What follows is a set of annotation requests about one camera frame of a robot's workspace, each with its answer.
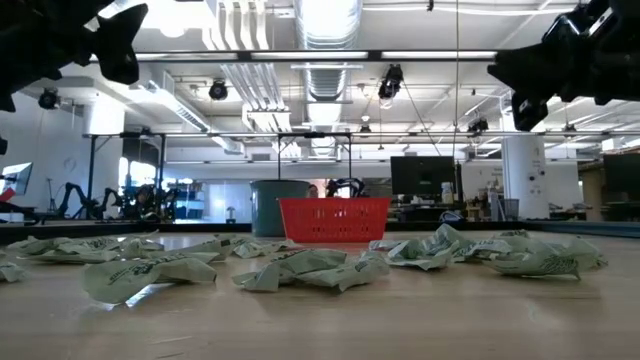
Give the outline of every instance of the wooden table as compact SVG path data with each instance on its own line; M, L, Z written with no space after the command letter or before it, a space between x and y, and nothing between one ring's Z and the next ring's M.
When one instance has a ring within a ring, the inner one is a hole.
M160 238L168 248L207 239ZM456 264L393 269L339 296L254 294L230 276L265 259L231 258L215 265L215 285L154 285L115 307L82 291L82 266L31 265L28 280L0 284L0 358L639 359L640 243L590 239L611 265L582 282ZM355 254L361 245L342 248Z

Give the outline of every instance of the red plastic basket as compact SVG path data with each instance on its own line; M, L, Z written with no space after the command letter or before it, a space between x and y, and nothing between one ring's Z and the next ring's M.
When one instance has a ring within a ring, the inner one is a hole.
M299 243L380 240L389 198L280 199L287 238Z

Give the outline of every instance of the gray trash can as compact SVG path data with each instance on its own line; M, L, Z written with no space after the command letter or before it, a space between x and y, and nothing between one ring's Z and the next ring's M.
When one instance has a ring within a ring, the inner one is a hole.
M309 183L296 180L260 180L251 183L251 217L256 237L284 237L280 198L304 198Z

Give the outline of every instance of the spotlight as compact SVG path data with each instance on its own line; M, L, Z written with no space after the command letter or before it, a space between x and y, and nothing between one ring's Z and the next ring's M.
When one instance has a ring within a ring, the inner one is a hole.
M7 153L7 148L9 147L9 142L0 136L0 155L5 155Z
M229 95L224 80L214 80L211 89L209 90L209 96L213 100L224 100Z
M38 99L38 105L45 110L55 110L59 108L60 97L58 96L58 89L45 88Z
M562 131L564 132L577 132L578 129L576 129L576 126L574 124L567 124L565 125L564 129L562 129ZM572 138L575 137L574 135L565 135L565 138Z
M489 122L484 117L472 121L467 132L483 132L489 130Z
M404 81L404 74L402 73L402 68L400 64L394 65L391 64L389 67L389 71L387 71L387 75L384 77L382 81L382 85L380 86L380 90L378 91L378 96L381 100L389 100L393 99L398 91L400 91L400 84Z

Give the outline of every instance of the computer monitor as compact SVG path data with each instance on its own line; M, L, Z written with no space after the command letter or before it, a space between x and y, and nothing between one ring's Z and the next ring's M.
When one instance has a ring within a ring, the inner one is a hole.
M391 157L391 188L394 195L439 195L442 183L455 184L452 156Z
M638 192L640 154L605 155L603 160L608 191Z
M12 188L16 195L26 194L32 168L33 163L24 163L7 166L2 169L2 179L0 179L2 193Z

